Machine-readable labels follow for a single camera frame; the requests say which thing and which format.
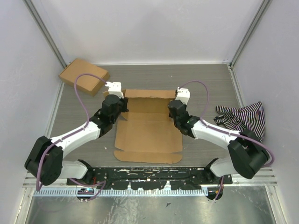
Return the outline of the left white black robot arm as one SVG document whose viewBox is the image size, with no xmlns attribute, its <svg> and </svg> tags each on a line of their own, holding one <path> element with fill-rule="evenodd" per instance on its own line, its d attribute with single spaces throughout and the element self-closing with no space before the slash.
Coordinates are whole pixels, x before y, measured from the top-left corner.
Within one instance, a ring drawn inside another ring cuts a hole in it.
<svg viewBox="0 0 299 224">
<path fill-rule="evenodd" d="M 128 112 L 128 99 L 108 95 L 100 108 L 87 122 L 63 135 L 39 137 L 24 167 L 37 180 L 37 188 L 48 186 L 58 179 L 73 179 L 83 185 L 91 185 L 95 178 L 91 165 L 83 160 L 66 161 L 65 157 L 75 149 L 107 134 L 123 112 Z"/>
</svg>

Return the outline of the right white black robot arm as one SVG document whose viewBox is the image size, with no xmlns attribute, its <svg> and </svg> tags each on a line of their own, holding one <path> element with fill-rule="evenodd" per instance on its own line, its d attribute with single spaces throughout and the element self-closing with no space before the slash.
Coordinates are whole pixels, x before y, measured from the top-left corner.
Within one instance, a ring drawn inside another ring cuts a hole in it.
<svg viewBox="0 0 299 224">
<path fill-rule="evenodd" d="M 238 132 L 212 125 L 200 117 L 189 115 L 186 105 L 180 100 L 171 101 L 168 109 L 174 126 L 183 135 L 206 140 L 228 150 L 229 157 L 216 158 L 206 165 L 206 180 L 210 184 L 216 184 L 222 176 L 232 174 L 252 179 L 262 167 L 270 164 L 273 156 L 251 130 Z"/>
</svg>

